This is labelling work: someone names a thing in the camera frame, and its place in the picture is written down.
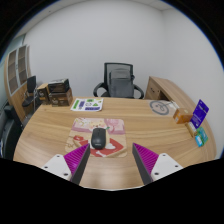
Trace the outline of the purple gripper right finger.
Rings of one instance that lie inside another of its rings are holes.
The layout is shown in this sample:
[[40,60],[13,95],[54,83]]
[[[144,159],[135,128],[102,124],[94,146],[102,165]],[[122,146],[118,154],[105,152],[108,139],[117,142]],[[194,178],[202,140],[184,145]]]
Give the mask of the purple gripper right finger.
[[182,169],[168,154],[157,154],[136,143],[132,146],[132,153],[144,185]]

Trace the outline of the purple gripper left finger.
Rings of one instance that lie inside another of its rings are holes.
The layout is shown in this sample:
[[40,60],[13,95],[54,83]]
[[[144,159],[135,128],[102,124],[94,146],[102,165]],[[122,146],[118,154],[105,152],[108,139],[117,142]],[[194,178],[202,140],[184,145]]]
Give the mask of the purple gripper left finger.
[[86,144],[66,155],[56,154],[42,169],[79,185],[89,156],[90,145]]

